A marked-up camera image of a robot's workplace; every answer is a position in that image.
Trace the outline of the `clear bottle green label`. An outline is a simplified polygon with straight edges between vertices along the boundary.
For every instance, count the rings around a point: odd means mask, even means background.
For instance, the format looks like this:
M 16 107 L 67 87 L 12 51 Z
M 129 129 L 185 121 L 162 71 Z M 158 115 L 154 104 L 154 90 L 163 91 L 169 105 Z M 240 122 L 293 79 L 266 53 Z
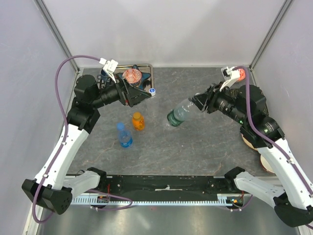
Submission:
M 185 121 L 195 118 L 201 111 L 190 98 L 183 100 L 167 115 L 170 126 L 178 127 Z

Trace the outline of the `clear bottle blue cap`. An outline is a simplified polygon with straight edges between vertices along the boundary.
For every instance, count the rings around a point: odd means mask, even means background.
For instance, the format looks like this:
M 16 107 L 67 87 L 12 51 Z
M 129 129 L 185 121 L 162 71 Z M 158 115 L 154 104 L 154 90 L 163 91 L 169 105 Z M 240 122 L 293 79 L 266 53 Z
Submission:
M 130 147 L 133 143 L 131 132 L 125 127 L 125 125 L 122 122 L 119 122 L 116 125 L 116 128 L 118 130 L 118 139 L 119 139 L 120 145 L 123 148 Z

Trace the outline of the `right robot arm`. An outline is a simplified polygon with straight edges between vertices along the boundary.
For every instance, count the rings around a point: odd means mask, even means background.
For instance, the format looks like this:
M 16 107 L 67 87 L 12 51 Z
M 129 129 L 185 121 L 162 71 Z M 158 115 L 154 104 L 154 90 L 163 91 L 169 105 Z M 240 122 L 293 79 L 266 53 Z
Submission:
M 281 182 L 275 187 L 240 167 L 230 170 L 224 187 L 234 193 L 243 190 L 271 206 L 288 226 L 310 227 L 313 221 L 313 184 L 293 156 L 284 132 L 264 112 L 266 97 L 259 87 L 243 85 L 237 96 L 222 84 L 212 84 L 204 93 L 189 98 L 202 112 L 220 111 L 240 124 L 243 137 L 263 156 Z

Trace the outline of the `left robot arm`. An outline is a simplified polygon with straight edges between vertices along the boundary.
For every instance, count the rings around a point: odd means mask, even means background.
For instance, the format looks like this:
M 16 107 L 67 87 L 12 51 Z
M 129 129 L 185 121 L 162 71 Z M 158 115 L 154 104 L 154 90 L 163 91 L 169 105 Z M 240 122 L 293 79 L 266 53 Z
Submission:
M 145 83 L 151 74 L 141 72 L 139 78 L 125 72 L 115 75 L 116 82 L 99 88 L 92 75 L 82 75 L 76 81 L 75 97 L 65 120 L 61 136 L 47 162 L 33 180 L 26 179 L 22 190 L 32 201 L 32 209 L 40 206 L 63 214 L 72 199 L 91 189 L 103 192 L 107 188 L 105 172 L 90 168 L 83 174 L 66 180 L 67 171 L 83 142 L 100 118 L 99 108 L 119 101 L 133 107 L 151 94 Z

